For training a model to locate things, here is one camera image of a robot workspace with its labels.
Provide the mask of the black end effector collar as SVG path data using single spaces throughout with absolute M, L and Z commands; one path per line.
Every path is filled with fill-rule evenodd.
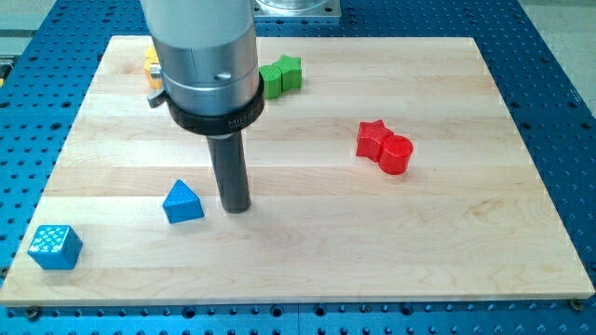
M 166 102 L 172 120 L 181 128 L 205 136 L 222 136 L 241 131 L 254 123 L 264 110 L 264 79 L 259 75 L 259 86 L 253 98 L 227 114 L 193 114 L 176 105 L 169 94 Z

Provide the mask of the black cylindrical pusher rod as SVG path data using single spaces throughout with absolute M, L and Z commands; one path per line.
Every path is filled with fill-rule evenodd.
M 251 205 L 242 134 L 208 136 L 210 159 L 223 209 L 241 213 Z

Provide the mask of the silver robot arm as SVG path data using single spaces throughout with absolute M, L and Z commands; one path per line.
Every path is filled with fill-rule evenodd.
M 206 137 L 222 207 L 251 205 L 242 131 L 264 109 L 253 4 L 242 0 L 142 0 L 162 87 L 149 96 L 167 104 L 181 128 Z

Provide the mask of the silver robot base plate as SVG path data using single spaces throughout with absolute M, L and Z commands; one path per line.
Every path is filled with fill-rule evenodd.
M 254 0 L 256 17 L 339 18 L 340 0 Z

